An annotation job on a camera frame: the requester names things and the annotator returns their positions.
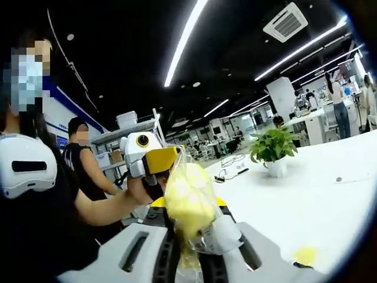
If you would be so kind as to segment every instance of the black ceiling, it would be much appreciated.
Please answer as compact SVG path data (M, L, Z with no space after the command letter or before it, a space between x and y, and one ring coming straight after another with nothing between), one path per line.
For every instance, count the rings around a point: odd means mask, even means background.
M93 118L113 130L116 115L135 110L141 117L151 114L155 107L161 113L164 130L169 131L177 119L202 118L224 99L230 101L197 124L250 104L265 95L266 84L279 77L282 70L348 32L347 28L338 30L254 82L265 69L335 26L341 17L327 0L295 1L309 26L282 44L262 29L289 2L264 0L256 5L250 0L209 0L169 88L163 87L164 80L196 0L54 4L49 14L56 36L97 109L86 98L84 88L53 40L47 11L40 14L38 22L45 25L54 45L54 79ZM68 34L74 34L72 41L67 40ZM283 75L295 80L348 51L351 42L351 37L345 38ZM197 81L201 85L192 87Z

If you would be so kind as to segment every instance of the yellow object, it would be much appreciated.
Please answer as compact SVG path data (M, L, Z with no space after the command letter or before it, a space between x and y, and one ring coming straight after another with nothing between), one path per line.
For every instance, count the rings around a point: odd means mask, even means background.
M293 254L294 260L303 265L314 265L316 257L316 251L311 246L303 246Z
M173 166L178 156L177 147L153 149L145 154L148 165L148 173L156 174L165 172Z
M197 237L198 231L208 227L216 217L216 197L210 176L194 163L177 166L167 182L165 206L184 239Z
M216 198L216 202L217 202L217 206L226 206L225 201L223 201L220 198ZM165 207L165 199L164 199L164 197L155 200L151 204L151 207L152 208L164 208Z

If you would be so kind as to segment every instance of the blue jeans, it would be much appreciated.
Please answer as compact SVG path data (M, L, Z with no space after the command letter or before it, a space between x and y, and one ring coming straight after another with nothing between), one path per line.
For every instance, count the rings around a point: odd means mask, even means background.
M339 127L339 134L341 139L346 139L351 136L351 130L349 127L349 119L347 108L344 103L334 104L334 113L336 122Z

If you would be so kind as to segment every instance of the cardboard box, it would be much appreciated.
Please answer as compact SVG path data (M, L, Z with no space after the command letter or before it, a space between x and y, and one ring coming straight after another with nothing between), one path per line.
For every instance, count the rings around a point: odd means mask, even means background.
M123 155L120 150L115 150L110 153L112 164L124 161Z

